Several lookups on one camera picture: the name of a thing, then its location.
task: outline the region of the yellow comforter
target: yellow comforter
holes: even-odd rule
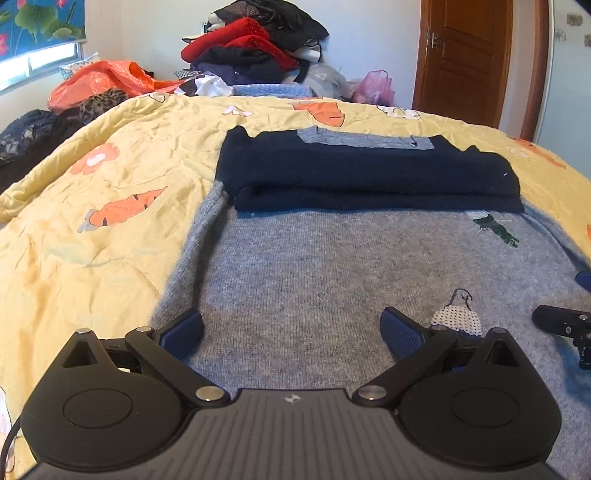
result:
[[[591,258],[591,183],[549,152],[435,115],[335,100],[131,99],[81,129],[0,196],[0,387],[11,418],[74,330],[117,338],[146,324],[208,193],[226,131],[319,125],[444,135],[506,157],[522,194]],[[13,476],[33,464],[24,439]]]

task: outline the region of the blue gripper pad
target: blue gripper pad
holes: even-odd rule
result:
[[[421,348],[430,337],[428,329],[393,307],[387,307],[382,313],[379,329],[397,362]]]
[[[154,341],[175,358],[182,360],[203,338],[205,325],[201,314],[190,309],[156,331]]]
[[[591,293],[591,273],[581,272],[575,278],[576,282]]]

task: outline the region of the wooden door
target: wooden door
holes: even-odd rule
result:
[[[512,0],[423,0],[414,108],[498,127],[512,7]]]

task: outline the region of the lotus print curtain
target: lotus print curtain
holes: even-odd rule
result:
[[[85,38],[84,0],[0,0],[0,61]]]

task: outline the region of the door frame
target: door frame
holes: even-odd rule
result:
[[[440,0],[421,0],[421,28],[418,42],[417,77],[414,82],[413,95],[413,109],[415,110],[420,110],[419,103],[423,95],[425,67],[427,66],[429,39],[431,36],[431,32],[429,31],[429,25],[431,23],[431,5],[436,1]],[[496,101],[495,121],[493,123],[495,128],[499,127],[501,114],[503,113],[503,106],[505,104],[505,93],[507,89],[507,77],[509,76],[509,63],[511,60],[511,46],[513,40],[513,0],[506,1],[507,28],[505,29],[505,52],[503,57],[503,70],[501,73],[501,88],[499,89],[499,96]]]
[[[535,50],[534,68],[531,75],[530,94],[525,107],[525,116],[520,137],[533,142],[540,121],[540,112],[548,73],[550,53],[550,1],[535,2]]]

